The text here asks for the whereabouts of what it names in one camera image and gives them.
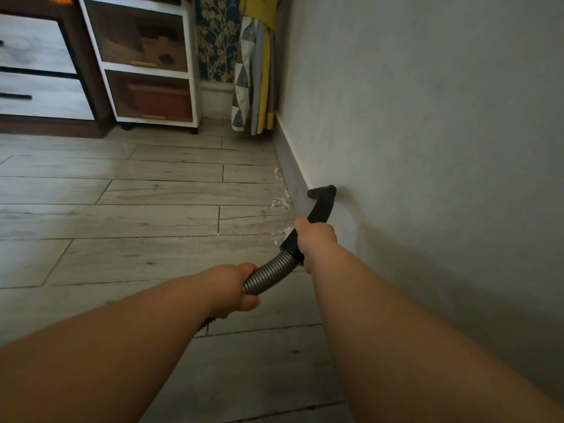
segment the floor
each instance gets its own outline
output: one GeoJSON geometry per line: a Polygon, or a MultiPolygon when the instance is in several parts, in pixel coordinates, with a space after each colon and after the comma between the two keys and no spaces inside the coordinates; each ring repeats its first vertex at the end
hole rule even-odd
{"type": "MultiPolygon", "coordinates": [[[[0,344],[167,278],[268,261],[294,218],[277,167],[272,142],[222,120],[0,135],[0,344]]],[[[143,421],[352,421],[309,275],[195,338],[143,421]]]]}

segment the white drawer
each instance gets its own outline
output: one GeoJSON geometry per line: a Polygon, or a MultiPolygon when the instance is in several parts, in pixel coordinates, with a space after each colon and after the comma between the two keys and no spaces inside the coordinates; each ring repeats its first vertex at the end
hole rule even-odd
{"type": "Polygon", "coordinates": [[[79,80],[3,72],[0,114],[94,120],[79,80]]]}
{"type": "Polygon", "coordinates": [[[0,66],[76,73],[56,21],[0,14],[0,41],[0,66]]]}

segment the dark teal wallpaper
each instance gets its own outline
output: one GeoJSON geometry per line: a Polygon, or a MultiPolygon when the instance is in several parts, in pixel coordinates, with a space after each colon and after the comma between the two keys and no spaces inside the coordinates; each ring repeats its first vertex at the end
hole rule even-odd
{"type": "Polygon", "coordinates": [[[233,82],[240,27],[239,0],[196,0],[202,80],[233,82]]]}

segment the cabinet handle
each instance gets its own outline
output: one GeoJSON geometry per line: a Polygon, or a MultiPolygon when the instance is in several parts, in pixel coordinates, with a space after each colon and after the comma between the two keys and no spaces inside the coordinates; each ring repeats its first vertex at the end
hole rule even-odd
{"type": "Polygon", "coordinates": [[[135,66],[146,66],[147,68],[159,67],[156,63],[152,63],[152,62],[131,61],[131,64],[135,66]]]}
{"type": "Polygon", "coordinates": [[[164,115],[143,114],[143,118],[150,118],[152,120],[166,120],[166,117],[164,115]]]}
{"type": "Polygon", "coordinates": [[[4,93],[4,92],[0,92],[0,98],[22,99],[25,101],[31,101],[33,99],[31,95],[19,95],[18,93],[4,93]]]}

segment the forearm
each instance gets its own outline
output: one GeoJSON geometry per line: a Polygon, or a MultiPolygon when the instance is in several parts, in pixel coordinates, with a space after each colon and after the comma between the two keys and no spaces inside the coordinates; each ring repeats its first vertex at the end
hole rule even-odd
{"type": "Polygon", "coordinates": [[[312,261],[327,341],[359,421],[561,421],[562,410],[344,248],[312,261]]]}
{"type": "Polygon", "coordinates": [[[0,348],[0,421],[139,419],[209,315],[197,276],[0,348]]]}

